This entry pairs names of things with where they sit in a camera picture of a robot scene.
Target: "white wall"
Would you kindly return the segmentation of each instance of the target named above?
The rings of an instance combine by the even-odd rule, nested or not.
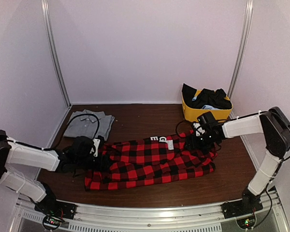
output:
[[[46,146],[65,112],[51,61],[40,1],[0,1],[0,129]],[[37,169],[21,167],[30,175]],[[17,194],[0,186],[0,232]]]
[[[245,0],[56,0],[72,103],[179,103],[183,82],[228,91]]]
[[[251,33],[232,101],[236,115],[279,106],[290,120],[290,0],[254,1]],[[261,163],[263,135],[251,135],[249,142]],[[290,223],[290,160],[275,183]]]

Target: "vertical metal post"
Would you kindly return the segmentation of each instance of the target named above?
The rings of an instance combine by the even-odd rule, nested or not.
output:
[[[233,71],[232,80],[231,80],[229,91],[228,91],[228,97],[230,99],[232,98],[235,85],[236,85],[236,82],[240,73],[240,69],[243,63],[244,50],[246,48],[248,35],[250,32],[251,21],[252,21],[252,13],[253,13],[253,0],[247,0],[242,38],[241,38],[240,47],[237,54],[237,59],[236,59],[235,68]]]
[[[59,82],[60,90],[63,95],[65,104],[67,107],[70,107],[71,103],[69,100],[67,89],[64,85],[64,81],[63,81],[63,77],[62,77],[62,73],[61,73],[61,69],[59,65],[58,55],[57,55],[57,51],[55,47],[52,24],[51,24],[50,15],[49,15],[49,9],[48,9],[48,0],[41,0],[41,4],[42,4],[42,12],[43,12],[44,22],[45,22],[45,27],[46,27],[46,34],[48,37],[49,49],[50,49],[51,57],[53,60],[56,76]]]

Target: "checkered cloth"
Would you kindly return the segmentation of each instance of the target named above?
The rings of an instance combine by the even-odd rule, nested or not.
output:
[[[171,147],[167,142],[153,138],[104,144],[99,152],[109,155],[113,164],[107,172],[88,171],[86,189],[127,189],[185,180],[213,172],[213,159],[217,156],[215,149],[208,154],[185,149],[185,138],[192,133],[191,130],[179,136],[164,137],[171,141]]]

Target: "yellow laundry basket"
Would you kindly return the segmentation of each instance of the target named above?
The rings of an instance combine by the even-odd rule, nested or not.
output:
[[[197,90],[195,96],[198,96],[201,93],[202,90]],[[183,102],[183,112],[185,116],[185,120],[190,121],[190,122],[195,122],[197,121],[197,117],[210,111],[212,112],[213,116],[215,117],[216,120],[219,119],[227,119],[228,116],[230,115],[232,109],[233,109],[233,104],[232,108],[230,110],[201,110],[201,109],[193,109],[188,107],[185,104],[184,98],[182,96],[182,102]]]

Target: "folded gray clothing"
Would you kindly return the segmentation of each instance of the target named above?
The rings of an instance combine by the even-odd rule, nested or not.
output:
[[[104,112],[92,112],[89,110],[84,110],[82,112],[77,111],[72,113],[70,120],[77,115],[80,114],[94,114],[97,116],[100,122],[99,130],[97,132],[96,137],[101,135],[107,140],[108,135],[111,131],[112,123],[114,121],[114,117],[111,115],[105,115]],[[75,138],[78,136],[86,136],[90,139],[93,139],[93,136],[97,130],[97,119],[93,116],[80,116],[73,120],[73,122],[68,126],[63,136]]]

